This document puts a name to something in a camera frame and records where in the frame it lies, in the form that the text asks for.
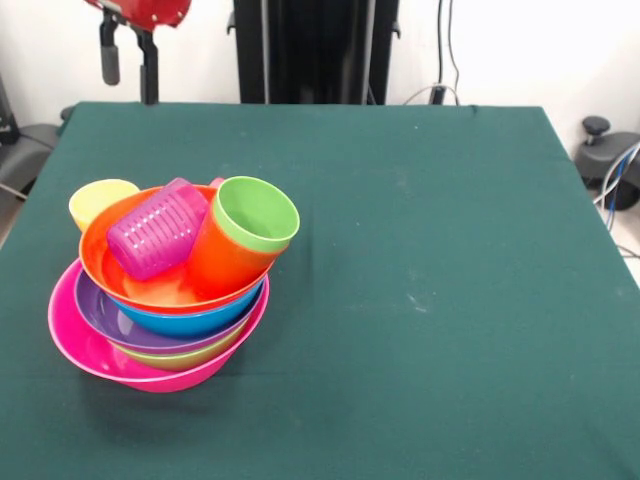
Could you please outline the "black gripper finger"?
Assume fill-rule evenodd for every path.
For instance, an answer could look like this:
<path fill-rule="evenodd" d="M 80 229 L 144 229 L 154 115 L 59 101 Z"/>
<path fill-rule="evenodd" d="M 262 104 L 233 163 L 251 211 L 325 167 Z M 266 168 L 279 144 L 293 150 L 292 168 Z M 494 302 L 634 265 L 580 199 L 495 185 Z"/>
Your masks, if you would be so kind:
<path fill-rule="evenodd" d="M 106 85 L 116 86 L 120 82 L 119 50 L 115 44 L 117 18 L 109 11 L 103 11 L 99 27 L 102 78 Z"/>
<path fill-rule="evenodd" d="M 145 105 L 155 105 L 159 101 L 158 49 L 152 32 L 140 28 L 135 28 L 134 31 L 143 55 L 143 63 L 140 66 L 141 102 Z"/>

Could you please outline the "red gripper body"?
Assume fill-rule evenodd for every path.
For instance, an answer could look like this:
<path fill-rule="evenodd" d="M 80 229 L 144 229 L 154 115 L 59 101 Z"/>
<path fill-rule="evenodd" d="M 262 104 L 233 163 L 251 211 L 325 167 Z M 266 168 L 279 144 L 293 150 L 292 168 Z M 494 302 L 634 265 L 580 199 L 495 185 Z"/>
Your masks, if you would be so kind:
<path fill-rule="evenodd" d="M 177 28 L 191 7 L 191 0 L 86 0 L 120 24 L 153 32 L 158 26 Z"/>

